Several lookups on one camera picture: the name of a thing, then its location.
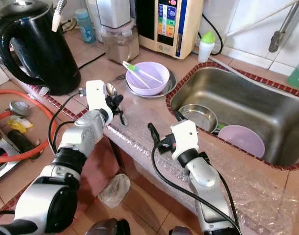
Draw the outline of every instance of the purple bowl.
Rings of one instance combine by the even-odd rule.
[[[244,126],[225,126],[220,130],[218,137],[258,158],[262,158],[265,153],[265,145],[262,139],[254,131]]]
[[[156,95],[165,89],[170,77],[169,71],[165,66],[156,62],[141,62],[136,64],[135,66],[140,70],[155,77],[156,79],[162,81],[163,83],[159,83],[137,72],[137,74],[143,79],[143,81],[148,84],[148,86],[150,87],[149,89],[135,76],[133,76],[132,73],[127,71],[125,74],[125,78],[128,85],[134,92],[140,95],[151,96]]]

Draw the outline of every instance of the black electric kettle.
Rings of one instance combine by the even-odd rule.
[[[19,80],[67,94],[80,83],[80,72],[61,29],[51,30],[53,7],[41,0],[20,0],[0,9],[0,58]],[[10,53],[12,45],[27,75]]]

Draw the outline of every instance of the kitchen counter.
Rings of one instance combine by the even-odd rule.
[[[81,41],[77,31],[69,32],[66,40],[79,66],[103,53],[101,43],[86,45]],[[286,77],[283,75],[222,55],[216,58],[234,68],[286,84]],[[194,54],[184,60],[176,60],[141,48],[140,55],[131,63],[143,61],[155,61],[165,65],[175,74],[177,81],[181,80],[198,63],[197,56]],[[122,126],[119,117],[115,117],[104,133],[142,166],[151,182],[195,212],[193,199],[162,183],[151,166],[150,153],[153,141],[147,124],[152,122],[162,137],[169,134],[170,126],[176,123],[176,119],[167,109],[165,97],[144,99],[133,95],[129,92],[124,80],[116,79],[124,73],[123,66],[103,56],[81,70],[80,86],[85,87],[87,80],[101,79],[104,82],[111,82],[116,87],[118,93],[124,96],[122,108],[129,126]],[[57,110],[58,102],[61,104],[69,97],[68,95],[40,97],[36,87],[27,86],[13,77],[12,80],[26,92],[35,96],[52,112]],[[58,117],[62,121],[76,118],[85,112],[86,105],[85,98],[76,96],[66,106],[69,112],[61,113]],[[205,132],[199,132],[199,147],[200,151],[208,154],[213,166],[225,177],[236,208],[239,210],[239,216],[247,226],[263,234],[268,234],[269,231],[279,234],[299,234],[299,170],[289,172],[271,168]],[[172,161],[169,153],[162,156],[157,154],[156,159],[163,175],[176,184],[188,188],[183,169],[178,163]]]

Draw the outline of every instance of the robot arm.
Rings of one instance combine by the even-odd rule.
[[[157,143],[159,136],[154,137],[155,133],[156,135],[158,134],[157,131],[151,123],[148,127]],[[166,136],[163,144],[158,146],[160,153],[170,150],[172,152],[172,159],[179,161],[181,166],[189,171],[191,190],[229,216],[229,207],[220,189],[220,176],[203,158],[206,154],[198,153],[199,140],[194,122],[190,120],[181,121],[172,126],[171,131],[172,134]],[[233,229],[231,223],[206,205],[196,201],[196,208],[199,223],[205,235],[238,234]],[[174,230],[173,234],[186,233],[180,233]]]
[[[14,221],[0,225],[0,235],[59,233],[71,225],[82,168],[113,119],[106,85],[97,80],[88,81],[86,87],[89,111],[63,134],[51,165],[44,167],[21,195]]]

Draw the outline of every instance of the metal plate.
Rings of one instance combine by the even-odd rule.
[[[159,93],[159,94],[156,94],[156,95],[152,95],[152,96],[147,96],[147,95],[141,95],[141,94],[137,94],[136,92],[134,92],[130,86],[128,85],[128,83],[126,82],[126,86],[129,88],[129,90],[131,91],[132,94],[135,94],[137,96],[140,96],[140,97],[143,97],[143,98],[149,98],[149,99],[152,99],[152,98],[159,98],[159,97],[163,97],[165,95],[167,95],[169,92],[171,92],[177,85],[177,80],[176,80],[176,77],[174,75],[173,72],[171,72],[169,70],[169,73],[170,73],[170,77],[169,77],[169,80],[167,82],[167,85],[165,87],[165,89]]]
[[[198,104],[187,104],[179,109],[185,118],[193,121],[199,128],[213,132],[217,128],[217,117],[209,108]]]

